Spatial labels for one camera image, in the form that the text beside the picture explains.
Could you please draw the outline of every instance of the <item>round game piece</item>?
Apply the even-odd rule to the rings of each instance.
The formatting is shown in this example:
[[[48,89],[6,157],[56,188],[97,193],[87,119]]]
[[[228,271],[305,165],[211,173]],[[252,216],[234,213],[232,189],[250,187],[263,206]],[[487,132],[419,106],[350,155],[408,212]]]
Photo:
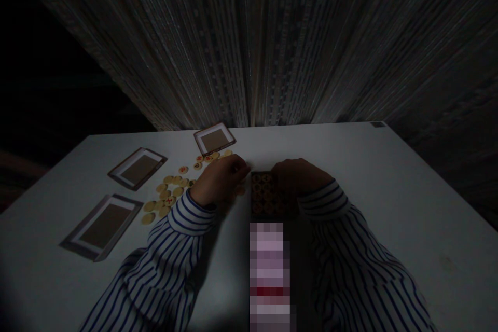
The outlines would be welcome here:
[[[171,196],[171,191],[169,189],[165,189],[161,194],[159,195],[159,198],[161,200],[167,199],[169,196]]]
[[[166,184],[159,184],[156,188],[157,193],[163,192],[168,186]]]
[[[178,187],[178,188],[173,189],[173,196],[174,197],[180,197],[182,194],[183,194],[182,187]]]
[[[275,212],[275,206],[271,202],[266,202],[263,206],[263,210],[267,214],[273,214]]]
[[[253,200],[254,201],[261,201],[263,199],[263,196],[259,192],[254,192],[253,193]]]
[[[275,196],[271,192],[265,192],[265,193],[263,193],[263,198],[265,199],[265,201],[269,202],[269,201],[273,200],[274,197]]]
[[[263,191],[272,192],[273,191],[272,185],[270,183],[264,183],[263,184]]]
[[[261,214],[263,212],[263,205],[259,202],[253,204],[253,213]]]
[[[160,208],[162,208],[164,206],[164,201],[163,200],[159,200],[158,202],[156,202],[156,204],[154,205],[154,210],[159,210]]]
[[[173,206],[175,202],[176,202],[176,197],[169,196],[167,199],[164,200],[164,206]]]
[[[163,206],[160,210],[159,210],[159,218],[163,218],[165,216],[168,215],[168,213],[171,211],[171,208],[169,206]]]
[[[142,224],[144,226],[147,226],[151,224],[154,219],[156,219],[156,214],[155,213],[147,213],[142,217]]]
[[[235,188],[235,194],[237,196],[242,196],[242,195],[244,195],[244,193],[245,193],[245,188],[244,187],[242,187],[242,186],[239,185],[239,186],[237,186]]]
[[[149,201],[144,205],[144,211],[150,213],[152,210],[154,210],[154,206],[156,206],[156,202]]]

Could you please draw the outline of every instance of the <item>box of game pieces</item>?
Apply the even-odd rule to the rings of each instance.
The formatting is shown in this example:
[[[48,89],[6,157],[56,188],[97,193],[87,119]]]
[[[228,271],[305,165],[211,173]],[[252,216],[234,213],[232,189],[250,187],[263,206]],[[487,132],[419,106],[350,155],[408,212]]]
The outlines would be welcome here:
[[[278,191],[269,171],[251,173],[251,216],[258,220],[289,220],[299,214],[297,200]]]

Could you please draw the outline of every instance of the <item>wooden game piece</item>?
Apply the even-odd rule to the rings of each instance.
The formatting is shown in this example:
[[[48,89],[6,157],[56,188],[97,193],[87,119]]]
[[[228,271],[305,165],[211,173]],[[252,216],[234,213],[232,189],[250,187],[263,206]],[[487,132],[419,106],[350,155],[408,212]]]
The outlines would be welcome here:
[[[156,202],[156,204],[154,205],[154,210],[159,210],[160,208],[162,208],[164,206],[164,201],[163,200],[159,200],[158,202]]]
[[[253,200],[254,201],[261,201],[263,199],[263,196],[259,192],[254,192],[253,193]]]
[[[178,187],[178,188],[173,189],[173,196],[174,197],[180,197],[182,194],[183,194],[182,187]]]
[[[157,187],[156,187],[156,192],[157,193],[161,193],[163,192],[168,186],[166,184],[159,184]]]
[[[171,196],[171,191],[168,190],[168,189],[165,189],[163,192],[161,192],[161,194],[159,195],[159,198],[161,200],[165,200],[167,199],[169,196]]]
[[[167,199],[164,200],[164,206],[173,206],[175,202],[176,202],[176,197],[169,196]]]
[[[159,210],[159,218],[163,218],[165,216],[168,215],[168,213],[171,211],[171,208],[169,206],[163,206],[160,210]]]
[[[253,204],[253,212],[255,214],[261,214],[263,212],[263,205],[259,202]]]
[[[142,224],[144,226],[147,226],[151,224],[154,219],[156,219],[156,214],[155,213],[147,213],[142,217]]]
[[[265,201],[269,202],[269,201],[273,200],[274,197],[275,197],[274,194],[271,192],[263,193],[263,198],[265,199]]]
[[[266,202],[263,206],[263,210],[267,214],[273,214],[275,212],[275,206],[271,202]]]
[[[156,205],[155,201],[149,201],[144,205],[144,212],[150,213],[154,210],[154,206]]]

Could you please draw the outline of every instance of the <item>finger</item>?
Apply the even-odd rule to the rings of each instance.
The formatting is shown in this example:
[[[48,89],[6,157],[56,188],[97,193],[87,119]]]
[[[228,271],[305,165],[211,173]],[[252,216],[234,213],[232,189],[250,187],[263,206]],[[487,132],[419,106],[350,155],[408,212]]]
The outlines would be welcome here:
[[[235,174],[232,175],[232,180],[238,184],[247,176],[247,174],[249,174],[250,171],[251,171],[251,168],[246,165],[243,168],[239,169]]]
[[[226,159],[227,159],[227,163],[230,164],[230,167],[235,168],[237,170],[240,170],[240,169],[247,166],[244,159],[242,157],[240,157],[239,155],[235,155],[235,154],[230,155],[230,156],[226,157]]]

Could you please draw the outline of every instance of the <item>cuff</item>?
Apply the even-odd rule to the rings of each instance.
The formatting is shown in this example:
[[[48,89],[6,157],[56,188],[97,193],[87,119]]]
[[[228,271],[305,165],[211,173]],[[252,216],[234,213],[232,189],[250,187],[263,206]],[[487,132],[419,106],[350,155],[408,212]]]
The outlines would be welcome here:
[[[216,211],[208,211],[197,205],[190,197],[188,189],[173,205],[168,214],[171,228],[190,236],[200,236],[215,224]]]
[[[331,220],[343,216],[351,207],[348,196],[334,179],[327,185],[298,197],[301,213],[311,220]]]

